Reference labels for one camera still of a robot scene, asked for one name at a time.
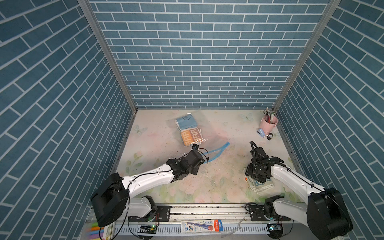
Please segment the light blue towel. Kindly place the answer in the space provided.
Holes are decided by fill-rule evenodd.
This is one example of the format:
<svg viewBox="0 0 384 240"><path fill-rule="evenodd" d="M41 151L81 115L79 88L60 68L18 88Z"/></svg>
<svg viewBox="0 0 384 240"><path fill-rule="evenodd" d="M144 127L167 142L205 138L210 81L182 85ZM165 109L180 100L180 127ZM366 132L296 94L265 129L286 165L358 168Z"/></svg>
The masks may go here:
<svg viewBox="0 0 384 240"><path fill-rule="evenodd" d="M191 113L175 119L175 123L179 131L183 131L189 128L196 128L198 126L197 121Z"/></svg>

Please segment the clear vacuum bag blue zipper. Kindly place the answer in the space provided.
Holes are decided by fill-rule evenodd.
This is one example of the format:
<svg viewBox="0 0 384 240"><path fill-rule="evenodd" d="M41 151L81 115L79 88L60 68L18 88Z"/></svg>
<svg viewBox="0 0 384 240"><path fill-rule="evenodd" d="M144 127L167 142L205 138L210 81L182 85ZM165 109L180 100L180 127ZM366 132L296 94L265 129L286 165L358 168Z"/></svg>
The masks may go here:
<svg viewBox="0 0 384 240"><path fill-rule="evenodd" d="M207 115L203 113L203 111L198 110L182 113L181 116L168 120L167 125L173 132L172 137L178 141L180 148L185 148L185 153L192 148L192 145L188 147L184 145L181 137L181 131L178 130L175 123L175 119L180 118L188 113L191 113L197 121L197 128L200 129L202 136L205 139L204 142L197 143L200 145L199 151L205 155L206 162L210 163L216 160L222 155L226 148L229 147L230 138L226 133L221 133L219 129L216 129L214 122L210 121L207 118Z"/></svg>

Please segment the pale green bunny towel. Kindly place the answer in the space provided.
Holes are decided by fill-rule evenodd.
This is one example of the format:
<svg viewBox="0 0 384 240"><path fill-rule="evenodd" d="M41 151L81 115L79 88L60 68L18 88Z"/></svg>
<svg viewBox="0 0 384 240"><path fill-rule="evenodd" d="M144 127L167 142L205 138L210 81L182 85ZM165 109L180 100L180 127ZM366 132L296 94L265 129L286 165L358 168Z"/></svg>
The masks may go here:
<svg viewBox="0 0 384 240"><path fill-rule="evenodd" d="M244 168L244 170L245 170L245 180L248 183L251 190L254 191L255 193L261 195L262 193L266 192L267 190L274 188L275 185L274 185L272 180L267 180L265 183L260 183L257 180L253 179L247 173L246 168Z"/></svg>

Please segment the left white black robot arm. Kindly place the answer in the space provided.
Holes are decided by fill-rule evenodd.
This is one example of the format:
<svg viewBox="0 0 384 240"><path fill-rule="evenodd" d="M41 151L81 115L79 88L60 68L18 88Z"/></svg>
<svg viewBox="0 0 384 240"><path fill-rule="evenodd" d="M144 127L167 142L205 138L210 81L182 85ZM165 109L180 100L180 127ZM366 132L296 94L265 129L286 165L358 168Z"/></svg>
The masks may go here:
<svg viewBox="0 0 384 240"><path fill-rule="evenodd" d="M91 195L91 203L99 227L115 222L124 212L128 216L143 218L155 210L149 197L134 200L137 195L160 185L183 180L188 175L197 175L200 165L209 161L209 154L191 150L180 158L169 159L160 167L142 174L121 177L109 175Z"/></svg>

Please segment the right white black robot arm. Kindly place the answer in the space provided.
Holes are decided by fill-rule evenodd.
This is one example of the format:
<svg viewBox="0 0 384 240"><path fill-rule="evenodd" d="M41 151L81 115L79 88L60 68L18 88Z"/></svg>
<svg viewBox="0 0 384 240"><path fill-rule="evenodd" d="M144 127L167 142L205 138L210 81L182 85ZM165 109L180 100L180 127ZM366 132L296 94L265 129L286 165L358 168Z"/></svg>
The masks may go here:
<svg viewBox="0 0 384 240"><path fill-rule="evenodd" d="M307 226L319 240L331 240L353 230L351 217L338 190L311 182L285 165L280 158L269 157L254 142L250 145L252 159L246 168L246 176L262 184L274 178L303 200L295 203L281 195L267 198L263 208L267 220L289 218Z"/></svg>

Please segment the orange white towel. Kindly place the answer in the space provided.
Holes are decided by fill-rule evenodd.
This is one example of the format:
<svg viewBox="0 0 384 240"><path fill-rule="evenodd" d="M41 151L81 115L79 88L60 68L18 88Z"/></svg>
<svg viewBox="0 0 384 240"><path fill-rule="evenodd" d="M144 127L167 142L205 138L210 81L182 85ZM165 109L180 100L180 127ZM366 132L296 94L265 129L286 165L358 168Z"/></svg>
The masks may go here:
<svg viewBox="0 0 384 240"><path fill-rule="evenodd" d="M182 130L181 137L186 147L191 146L193 144L202 143L205 141L200 129L197 127Z"/></svg>

